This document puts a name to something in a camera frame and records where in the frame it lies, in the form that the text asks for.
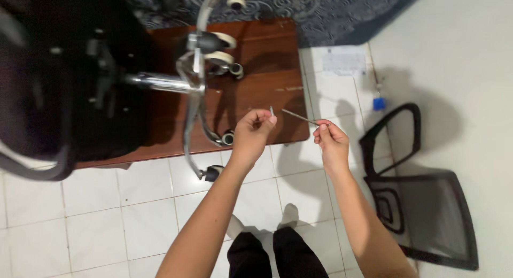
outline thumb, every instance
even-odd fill
[[[268,120],[262,123],[258,131],[260,133],[264,133],[265,135],[269,135],[269,133],[274,129],[277,121],[278,118],[276,116],[270,116]]]
[[[320,126],[319,126],[319,134],[320,134],[320,137],[321,137],[321,140],[324,142],[324,143],[327,143],[327,142],[331,142],[333,141],[333,138],[331,137],[331,134],[329,132],[329,129],[328,127],[326,126],[325,123],[322,123]]]

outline hand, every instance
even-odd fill
[[[314,132],[313,142],[322,150],[324,170],[333,177],[340,170],[349,169],[349,137],[328,120],[318,120],[319,128]]]
[[[247,113],[235,128],[234,151],[230,162],[233,161],[237,167],[243,167],[249,172],[264,152],[267,136],[277,120],[267,110],[251,110]]]

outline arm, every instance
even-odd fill
[[[375,215],[349,170],[349,138],[335,124],[319,120],[313,133],[335,189],[347,237],[366,278],[417,277],[406,256]]]
[[[264,151],[276,120],[270,111],[252,110],[239,121],[235,128],[234,151],[226,168],[174,240],[157,278],[210,277],[240,185]]]

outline patterned rug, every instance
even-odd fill
[[[196,23],[203,0],[127,0],[147,28]],[[247,0],[241,12],[218,6],[209,23],[291,17],[300,48],[362,44],[415,0]]]

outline white tile floor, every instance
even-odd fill
[[[346,131],[351,169],[370,198],[357,141],[379,118],[371,112],[371,63],[366,75],[324,72],[322,55],[328,49],[344,51],[300,50],[308,116],[330,119]],[[230,154],[200,154],[194,159],[202,168],[226,165]],[[385,132],[376,158],[389,156]],[[154,277],[210,185],[196,178],[183,157],[135,163],[129,170],[79,170],[61,183],[0,174],[0,278]],[[267,146],[240,189],[234,213],[254,226],[271,259],[272,232],[287,203],[298,207],[302,222],[297,231],[331,278],[362,277],[322,170],[321,151],[312,138]],[[212,277],[227,277],[231,243],[226,236]]]

